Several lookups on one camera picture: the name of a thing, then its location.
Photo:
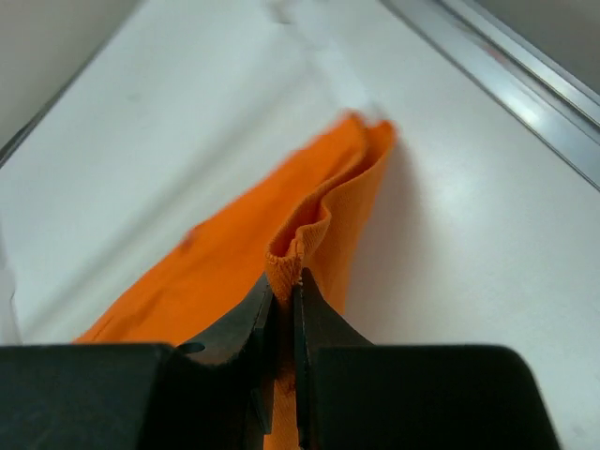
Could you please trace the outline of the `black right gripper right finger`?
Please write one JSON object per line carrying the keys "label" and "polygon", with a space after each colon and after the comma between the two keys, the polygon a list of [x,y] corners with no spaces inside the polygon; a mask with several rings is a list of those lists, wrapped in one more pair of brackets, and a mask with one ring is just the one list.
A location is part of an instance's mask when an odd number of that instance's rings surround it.
{"label": "black right gripper right finger", "polygon": [[353,390],[348,361],[373,345],[324,299],[309,269],[292,288],[296,424],[302,449],[332,449],[327,439],[341,430]]}

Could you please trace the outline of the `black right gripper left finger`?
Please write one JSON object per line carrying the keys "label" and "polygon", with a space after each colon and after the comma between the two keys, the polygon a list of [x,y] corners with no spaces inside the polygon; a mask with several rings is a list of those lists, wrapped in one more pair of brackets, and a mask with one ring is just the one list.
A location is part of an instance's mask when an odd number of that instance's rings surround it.
{"label": "black right gripper left finger", "polygon": [[202,369],[193,384],[207,449],[262,449],[272,432],[275,296],[261,275],[245,298],[177,349]]}

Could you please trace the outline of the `orange trousers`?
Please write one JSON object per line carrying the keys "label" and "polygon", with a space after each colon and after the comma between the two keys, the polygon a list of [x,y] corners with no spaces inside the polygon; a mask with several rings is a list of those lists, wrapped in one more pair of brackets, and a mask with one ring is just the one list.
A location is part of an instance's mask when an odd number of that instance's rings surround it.
{"label": "orange trousers", "polygon": [[83,343],[180,344],[237,306],[266,276],[280,309],[274,429],[268,449],[298,445],[290,297],[308,269],[342,311],[353,254],[398,143],[394,125],[347,112],[213,217],[123,293]]}

